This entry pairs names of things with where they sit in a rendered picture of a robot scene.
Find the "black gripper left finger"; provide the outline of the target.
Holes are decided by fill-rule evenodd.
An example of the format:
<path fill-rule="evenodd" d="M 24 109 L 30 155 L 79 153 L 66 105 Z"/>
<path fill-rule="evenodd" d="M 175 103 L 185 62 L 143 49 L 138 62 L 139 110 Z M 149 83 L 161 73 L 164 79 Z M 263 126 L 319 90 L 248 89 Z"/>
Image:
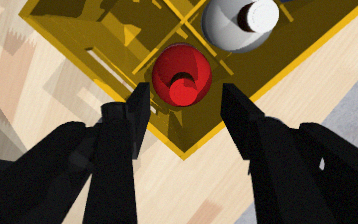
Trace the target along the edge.
<path fill-rule="evenodd" d="M 150 82 L 101 115 L 92 127 L 59 125 L 0 173 L 0 224 L 62 224 L 91 174 L 82 224 L 138 224 L 132 160 L 151 116 Z"/>

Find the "yellow crate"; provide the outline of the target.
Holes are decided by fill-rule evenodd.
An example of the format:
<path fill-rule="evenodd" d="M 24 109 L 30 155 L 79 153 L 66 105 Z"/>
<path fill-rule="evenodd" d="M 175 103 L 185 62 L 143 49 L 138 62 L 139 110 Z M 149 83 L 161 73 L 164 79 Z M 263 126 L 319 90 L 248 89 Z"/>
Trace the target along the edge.
<path fill-rule="evenodd" d="M 187 127 L 218 131 L 225 127 L 220 116 L 223 83 L 233 83 L 254 103 L 358 16 L 358 0 L 294 0 L 283 4 L 273 0 L 279 18 L 270 36 L 258 48 L 236 54 L 204 38 L 200 20 L 209 1 L 53 0 L 78 50 L 121 96 L 128 99 L 132 92 L 87 51 L 95 53 L 132 89 L 139 82 L 150 82 L 150 105 L 156 110 L 151 110 L 152 115 Z M 196 47 L 212 70 L 208 93 L 189 107 L 167 104 L 152 84 L 158 56 L 178 42 Z"/>

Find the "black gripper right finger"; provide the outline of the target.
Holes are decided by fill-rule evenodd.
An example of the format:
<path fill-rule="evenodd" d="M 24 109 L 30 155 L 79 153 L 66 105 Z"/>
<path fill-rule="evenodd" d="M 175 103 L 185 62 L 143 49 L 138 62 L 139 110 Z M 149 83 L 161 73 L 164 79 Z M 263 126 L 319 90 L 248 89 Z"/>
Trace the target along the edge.
<path fill-rule="evenodd" d="M 358 224 L 356 146 L 318 123 L 266 116 L 233 83 L 223 83 L 220 116 L 250 160 L 257 224 Z"/>

